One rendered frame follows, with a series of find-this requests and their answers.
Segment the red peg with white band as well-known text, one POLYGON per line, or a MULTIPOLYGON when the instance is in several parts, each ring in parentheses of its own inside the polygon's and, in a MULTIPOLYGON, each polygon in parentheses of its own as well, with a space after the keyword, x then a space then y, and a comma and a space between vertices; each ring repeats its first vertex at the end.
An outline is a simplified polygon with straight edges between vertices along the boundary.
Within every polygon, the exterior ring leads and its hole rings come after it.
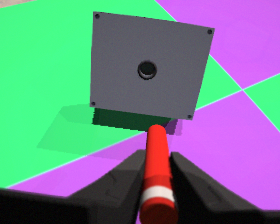
POLYGON ((147 131, 146 160, 139 206, 141 224, 177 224, 178 205, 171 174, 165 129, 153 125, 147 131))

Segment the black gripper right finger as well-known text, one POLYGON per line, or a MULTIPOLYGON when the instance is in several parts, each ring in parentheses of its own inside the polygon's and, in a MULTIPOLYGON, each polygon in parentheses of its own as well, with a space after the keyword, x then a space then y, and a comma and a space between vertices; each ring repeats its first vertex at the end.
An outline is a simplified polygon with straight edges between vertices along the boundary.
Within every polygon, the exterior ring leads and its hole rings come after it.
POLYGON ((280 210, 255 206, 179 152, 170 154, 177 224, 280 224, 280 210))

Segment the grey sloped panel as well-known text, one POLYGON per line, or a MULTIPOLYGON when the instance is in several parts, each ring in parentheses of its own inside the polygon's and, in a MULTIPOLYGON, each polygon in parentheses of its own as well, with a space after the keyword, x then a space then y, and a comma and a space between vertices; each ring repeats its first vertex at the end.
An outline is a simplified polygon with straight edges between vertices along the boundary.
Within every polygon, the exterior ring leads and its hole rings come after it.
POLYGON ((93 11, 89 107, 192 121, 215 30, 93 11))

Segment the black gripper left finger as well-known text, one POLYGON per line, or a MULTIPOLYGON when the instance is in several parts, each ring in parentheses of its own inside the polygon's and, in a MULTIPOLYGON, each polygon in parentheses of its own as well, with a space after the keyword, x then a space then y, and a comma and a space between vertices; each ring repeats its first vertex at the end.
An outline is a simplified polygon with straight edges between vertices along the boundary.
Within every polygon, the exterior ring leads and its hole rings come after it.
POLYGON ((136 224, 146 150, 71 195, 0 187, 0 224, 136 224))

